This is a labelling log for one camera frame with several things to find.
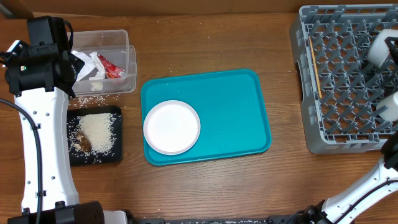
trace trash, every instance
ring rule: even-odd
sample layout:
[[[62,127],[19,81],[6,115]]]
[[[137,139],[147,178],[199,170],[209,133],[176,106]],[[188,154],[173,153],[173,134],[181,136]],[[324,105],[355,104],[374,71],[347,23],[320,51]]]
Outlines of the trash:
[[[105,68],[102,64],[101,60],[98,58],[97,52],[93,52],[90,54],[90,57],[93,59],[94,65],[97,68],[97,73],[94,77],[88,78],[89,80],[103,80],[105,79]],[[101,82],[92,82],[91,83],[92,91],[101,91],[103,88],[103,84]]]
[[[93,71],[93,69],[95,68],[94,61],[91,57],[87,56],[87,54],[83,52],[72,50],[71,53],[85,62],[85,66],[83,66],[79,74],[77,74],[77,81],[80,81],[82,78],[86,77],[88,74],[90,74],[90,72]]]
[[[126,75],[123,69],[115,66],[102,55],[98,55],[98,58],[101,60],[102,65],[105,67],[107,78],[122,78]]]

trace white plate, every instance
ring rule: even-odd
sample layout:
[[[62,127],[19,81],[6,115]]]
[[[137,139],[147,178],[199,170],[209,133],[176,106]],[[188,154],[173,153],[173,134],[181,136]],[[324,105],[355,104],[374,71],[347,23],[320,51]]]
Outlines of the white plate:
[[[168,100],[154,106],[144,121],[144,137],[159,153],[177,155],[190,149],[198,140],[200,119],[188,104]]]

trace plastic tray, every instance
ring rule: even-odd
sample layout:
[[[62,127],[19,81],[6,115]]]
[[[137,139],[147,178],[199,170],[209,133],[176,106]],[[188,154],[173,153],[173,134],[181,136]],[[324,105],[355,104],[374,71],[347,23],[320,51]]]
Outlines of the plastic tray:
[[[398,123],[384,121],[376,109],[397,91],[398,68],[389,59],[381,68],[366,60],[380,30],[397,28],[398,4],[303,6],[290,28],[294,62],[303,88],[305,139],[313,153],[353,153],[380,149]],[[308,38],[312,39],[315,67]]]
[[[198,113],[196,144],[175,156],[153,150],[144,138],[147,160],[156,166],[205,161],[265,152],[271,145],[266,108],[258,76],[248,69],[161,78],[141,90],[142,123],[166,100],[188,103]]]
[[[77,151],[73,146],[73,142],[68,135],[68,148],[69,148],[69,162],[71,166],[91,165],[91,164],[105,164],[109,162],[119,162],[123,159],[123,128],[122,128],[122,111],[118,106],[101,106],[94,108],[83,108],[68,110],[67,114],[67,133],[72,133],[77,125],[77,117],[89,114],[103,114],[110,113],[114,119],[112,124],[112,134],[116,138],[112,148],[109,152],[89,154]]]

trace clear plastic container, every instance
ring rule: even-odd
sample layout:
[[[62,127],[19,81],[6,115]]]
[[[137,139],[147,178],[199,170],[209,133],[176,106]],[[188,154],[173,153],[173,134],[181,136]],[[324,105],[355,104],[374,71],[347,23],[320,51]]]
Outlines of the clear plastic container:
[[[123,78],[89,80],[89,77],[94,77],[97,72],[97,69],[94,69],[84,79],[76,81],[73,86],[76,96],[130,93],[135,90],[136,51],[129,45],[129,36],[125,30],[74,32],[72,50],[84,52],[87,56],[97,52],[126,73]]]

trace plastic dish rack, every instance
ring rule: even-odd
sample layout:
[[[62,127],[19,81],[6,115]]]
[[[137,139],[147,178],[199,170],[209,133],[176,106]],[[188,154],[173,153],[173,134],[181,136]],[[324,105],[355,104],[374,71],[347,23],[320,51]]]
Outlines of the plastic dish rack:
[[[383,29],[398,29],[398,4],[303,6],[290,28],[302,80],[305,140],[317,154],[380,149],[398,122],[378,116],[379,101],[398,91],[398,66],[366,60]],[[320,93],[308,38],[311,38]]]

